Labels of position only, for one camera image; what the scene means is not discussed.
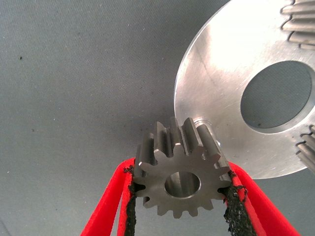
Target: steel gear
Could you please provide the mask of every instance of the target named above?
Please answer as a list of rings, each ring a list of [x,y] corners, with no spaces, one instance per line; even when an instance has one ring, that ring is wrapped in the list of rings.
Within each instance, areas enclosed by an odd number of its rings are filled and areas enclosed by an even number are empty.
[[[178,126],[171,118],[169,128],[157,122],[138,147],[134,182],[142,189],[136,196],[144,197],[146,208],[157,206],[158,215],[172,210],[180,218],[187,210],[197,216],[198,207],[211,210],[211,199],[224,198],[218,189],[231,184],[229,170],[206,125],[196,128],[188,118]]]
[[[310,131],[310,134],[301,135],[304,142],[297,145],[297,156],[315,174],[315,126],[311,126]]]

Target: center hole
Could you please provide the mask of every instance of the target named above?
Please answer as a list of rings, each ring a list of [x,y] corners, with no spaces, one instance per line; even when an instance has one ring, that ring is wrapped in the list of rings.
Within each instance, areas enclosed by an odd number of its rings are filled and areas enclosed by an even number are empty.
[[[263,69],[244,91],[244,121],[266,133],[266,129],[278,127],[279,132],[294,126],[314,106],[313,98],[310,99],[312,78],[314,71],[297,61],[282,61]]]
[[[193,195],[200,187],[199,178],[190,172],[180,171],[170,175],[165,181],[165,190],[177,198]]]

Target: small metal gear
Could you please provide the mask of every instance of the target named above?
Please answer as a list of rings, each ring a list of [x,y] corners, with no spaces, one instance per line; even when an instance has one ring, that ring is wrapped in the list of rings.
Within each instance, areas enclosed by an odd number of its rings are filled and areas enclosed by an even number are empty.
[[[224,198],[218,189],[231,184],[229,170],[206,125],[196,128],[188,118],[178,126],[171,118],[169,128],[157,122],[138,147],[133,180],[142,188],[136,196],[146,208],[157,206],[158,215],[172,210],[180,218],[187,210],[197,216],[198,207],[211,210],[211,199]]]

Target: aluminum disc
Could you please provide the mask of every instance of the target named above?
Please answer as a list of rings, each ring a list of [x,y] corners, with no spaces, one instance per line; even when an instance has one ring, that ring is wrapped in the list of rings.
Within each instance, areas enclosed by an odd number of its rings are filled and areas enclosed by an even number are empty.
[[[226,158],[253,178],[304,169],[295,145],[315,124],[315,51],[290,43],[291,32],[282,30],[290,16],[281,14],[281,9],[291,4],[232,0],[199,31],[177,74],[174,109],[179,124],[187,117],[211,124]],[[280,126],[251,127],[241,114],[244,90],[260,71],[282,61],[306,65],[312,79],[309,100]]]

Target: machined metal surface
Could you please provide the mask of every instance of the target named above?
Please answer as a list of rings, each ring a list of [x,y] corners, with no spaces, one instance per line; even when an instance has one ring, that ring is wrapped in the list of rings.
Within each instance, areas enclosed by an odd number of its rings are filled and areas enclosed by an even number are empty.
[[[174,109],[179,123],[192,117],[211,127],[227,160],[253,178],[287,175],[304,169],[296,156],[300,135],[315,123],[315,54],[288,41],[282,30],[290,15],[289,0],[232,0],[199,31],[180,65]],[[241,99],[260,71],[281,61],[303,63],[312,78],[308,102],[283,125],[250,127],[241,114]]]
[[[298,43],[303,49],[315,50],[315,1],[296,0],[281,12],[291,16],[283,25],[283,30],[292,32],[289,42]]]
[[[310,134],[303,134],[303,143],[298,144],[298,157],[315,174],[315,127],[310,127]]]
[[[183,211],[198,215],[198,207],[213,209],[211,199],[222,200],[219,188],[231,184],[229,165],[207,126],[196,128],[188,118],[179,126],[175,118],[170,127],[157,122],[154,134],[144,136],[138,147],[133,181],[143,185],[136,192],[144,197],[146,208],[157,206],[158,215]]]

